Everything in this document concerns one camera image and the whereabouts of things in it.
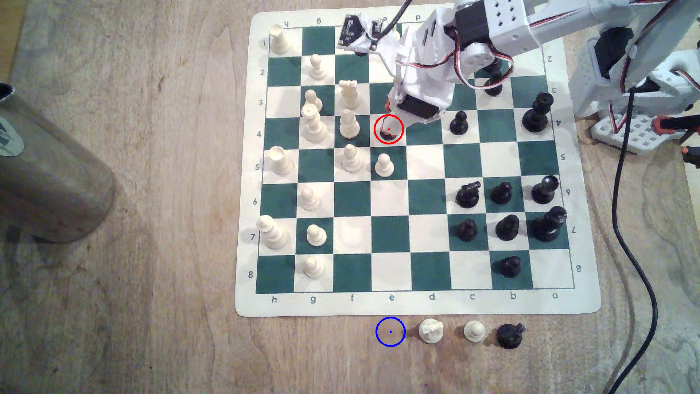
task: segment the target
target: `wood grain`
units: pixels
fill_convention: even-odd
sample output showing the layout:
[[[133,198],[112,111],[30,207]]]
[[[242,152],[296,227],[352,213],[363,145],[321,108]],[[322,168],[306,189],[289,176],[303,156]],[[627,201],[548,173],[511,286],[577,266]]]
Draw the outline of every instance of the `wood grain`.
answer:
[[[362,0],[354,6],[396,5]],[[8,228],[0,391],[599,393],[645,336],[647,295],[610,228],[618,151],[580,120],[603,306],[586,315],[434,316],[441,342],[377,343],[373,316],[241,318],[235,251],[249,21],[337,1],[32,1],[12,81],[118,178],[70,245]],[[568,59],[586,32],[567,37]],[[631,156],[620,219],[657,291],[659,331],[624,392],[700,391],[700,255],[677,146]],[[461,326],[522,322],[514,351]]]

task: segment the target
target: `chess piece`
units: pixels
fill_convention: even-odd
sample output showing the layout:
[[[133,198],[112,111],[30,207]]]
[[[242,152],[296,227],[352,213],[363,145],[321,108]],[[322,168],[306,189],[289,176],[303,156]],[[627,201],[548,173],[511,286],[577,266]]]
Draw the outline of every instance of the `chess piece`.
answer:
[[[554,97],[547,92],[537,94],[532,109],[523,115],[523,127],[531,133],[539,133],[547,127],[549,121],[546,115],[554,104]]]

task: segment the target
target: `chessboard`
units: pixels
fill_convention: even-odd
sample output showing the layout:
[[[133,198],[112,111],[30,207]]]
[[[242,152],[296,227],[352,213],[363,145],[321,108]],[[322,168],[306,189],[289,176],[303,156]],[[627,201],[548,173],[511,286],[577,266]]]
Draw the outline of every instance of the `chessboard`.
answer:
[[[436,6],[410,6],[397,30],[419,26]],[[357,56],[337,49],[346,14],[391,19],[398,7],[324,9],[259,13],[251,22],[241,171],[236,310],[243,316],[535,314],[590,313],[601,306],[589,211],[568,91],[563,40],[518,55],[514,74],[496,97],[458,84],[441,121],[406,128],[395,144],[382,144],[374,124],[386,113],[393,78],[376,55]],[[270,27],[279,24],[291,44],[277,55],[270,50]],[[310,57],[321,56],[326,76],[309,75]],[[484,84],[485,72],[470,76]],[[339,132],[340,80],[358,82],[360,106],[354,110],[359,135]],[[321,99],[321,120],[328,137],[319,143],[301,134],[304,93]],[[530,133],[522,116],[539,92],[554,96],[549,126]],[[453,135],[449,123],[465,111],[469,129]],[[347,172],[343,147],[357,147],[365,167]],[[271,171],[269,150],[282,147],[295,169]],[[380,177],[378,155],[391,157],[395,170]],[[531,190],[545,175],[559,179],[554,200],[533,201]],[[479,181],[478,204],[456,204],[461,185]],[[503,181],[512,185],[505,205],[489,199]],[[309,187],[321,206],[306,211],[300,192]],[[568,219],[558,238],[543,243],[532,223],[560,205]],[[496,237],[496,223],[518,216],[514,240]],[[260,241],[256,221],[273,217],[289,231],[280,250]],[[477,237],[463,242],[455,227],[467,218]],[[307,241],[307,227],[327,233],[319,247]],[[324,265],[320,278],[304,274],[313,255]],[[521,259],[521,273],[506,278],[496,264]]]

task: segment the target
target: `red circle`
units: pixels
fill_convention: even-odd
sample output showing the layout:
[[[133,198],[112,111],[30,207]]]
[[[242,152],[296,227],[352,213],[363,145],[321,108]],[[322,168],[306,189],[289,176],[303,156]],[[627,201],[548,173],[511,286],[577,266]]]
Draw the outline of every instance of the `red circle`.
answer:
[[[377,123],[379,123],[379,121],[380,121],[382,118],[386,118],[387,116],[393,116],[394,118],[397,118],[397,119],[398,119],[398,122],[399,122],[399,123],[401,123],[401,135],[399,135],[398,138],[396,139],[396,141],[394,141],[394,142],[384,142],[384,141],[382,141],[382,139],[379,138],[379,136],[377,135]],[[377,138],[377,140],[379,140],[379,142],[381,142],[382,144],[385,144],[385,145],[393,145],[393,144],[395,144],[396,142],[399,142],[399,141],[401,140],[401,137],[403,137],[403,132],[404,132],[405,130],[406,130],[406,128],[403,126],[403,122],[402,122],[401,119],[400,119],[398,116],[396,116],[396,115],[384,114],[384,115],[380,116],[380,117],[377,119],[377,121],[374,122],[374,136]]]

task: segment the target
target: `black cable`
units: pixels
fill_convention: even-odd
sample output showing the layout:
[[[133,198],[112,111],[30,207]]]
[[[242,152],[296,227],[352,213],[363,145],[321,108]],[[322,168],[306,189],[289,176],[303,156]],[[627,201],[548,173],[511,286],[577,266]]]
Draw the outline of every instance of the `black cable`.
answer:
[[[632,357],[632,360],[627,364],[627,366],[624,368],[622,373],[615,379],[615,382],[612,384],[610,387],[610,391],[608,391],[608,394],[614,394],[617,388],[620,386],[624,378],[627,377],[627,374],[634,368],[634,366],[637,364],[640,358],[642,358],[642,355],[644,352],[647,350],[649,347],[649,344],[651,344],[652,339],[654,338],[654,333],[656,332],[656,326],[657,326],[657,321],[659,319],[659,307],[657,305],[656,301],[656,295],[654,294],[654,289],[652,289],[651,283],[649,283],[649,280],[647,279],[647,276],[644,274],[644,271],[642,270],[642,267],[639,266],[639,263],[637,262],[637,259],[634,258],[632,255],[632,252],[629,250],[627,247],[627,244],[624,242],[624,239],[622,238],[622,234],[620,233],[620,228],[617,225],[617,194],[618,191],[620,190],[620,178],[622,177],[622,165],[624,164],[624,156],[627,154],[627,143],[629,142],[629,131],[631,129],[631,124],[632,124],[632,110],[634,107],[634,88],[632,88],[629,91],[629,103],[627,105],[627,120],[625,122],[625,131],[624,131],[624,139],[622,140],[622,152],[619,154],[619,162],[617,163],[617,172],[615,173],[615,185],[612,189],[612,229],[615,232],[615,236],[617,237],[617,240],[619,241],[619,245],[622,246],[622,249],[624,250],[624,253],[627,255],[629,258],[629,261],[631,261],[632,265],[634,266],[634,269],[637,270],[637,273],[639,274],[639,277],[642,279],[642,282],[644,282],[644,286],[647,288],[647,292],[649,293],[649,299],[651,300],[652,304],[652,324],[649,327],[649,333],[647,334],[647,338],[644,340],[644,343],[642,346],[639,348],[637,353]]]

